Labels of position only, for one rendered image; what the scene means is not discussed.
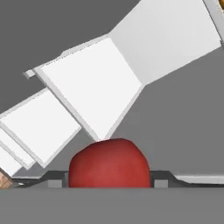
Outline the white freezer compartment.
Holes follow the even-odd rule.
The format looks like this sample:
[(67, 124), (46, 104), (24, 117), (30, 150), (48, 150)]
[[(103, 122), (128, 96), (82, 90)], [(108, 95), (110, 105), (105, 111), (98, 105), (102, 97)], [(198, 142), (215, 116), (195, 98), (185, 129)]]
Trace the white freezer compartment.
[(220, 47), (217, 0), (140, 0), (108, 33), (25, 72), (38, 76), (96, 141), (112, 136), (143, 88)]

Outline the red bell pepper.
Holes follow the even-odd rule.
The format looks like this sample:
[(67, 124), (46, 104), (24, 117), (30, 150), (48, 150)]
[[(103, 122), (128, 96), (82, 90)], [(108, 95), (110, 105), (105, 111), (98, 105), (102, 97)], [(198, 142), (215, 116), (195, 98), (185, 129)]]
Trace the red bell pepper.
[(150, 167), (133, 142), (123, 138), (92, 143), (71, 160), (70, 187), (150, 187)]

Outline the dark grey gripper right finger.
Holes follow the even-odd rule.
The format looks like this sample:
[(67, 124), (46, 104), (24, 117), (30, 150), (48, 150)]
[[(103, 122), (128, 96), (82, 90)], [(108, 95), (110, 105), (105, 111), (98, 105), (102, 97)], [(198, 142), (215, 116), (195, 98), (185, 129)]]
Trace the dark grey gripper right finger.
[(177, 188), (191, 186), (189, 183), (177, 179), (170, 171), (151, 171), (150, 184), (153, 188)]

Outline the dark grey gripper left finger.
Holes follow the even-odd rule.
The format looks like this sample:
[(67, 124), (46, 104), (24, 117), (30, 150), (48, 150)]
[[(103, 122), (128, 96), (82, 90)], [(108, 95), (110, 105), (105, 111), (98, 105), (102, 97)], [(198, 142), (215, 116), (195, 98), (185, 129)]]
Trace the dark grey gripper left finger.
[(65, 188), (68, 171), (48, 171), (41, 178), (14, 178), (15, 188)]

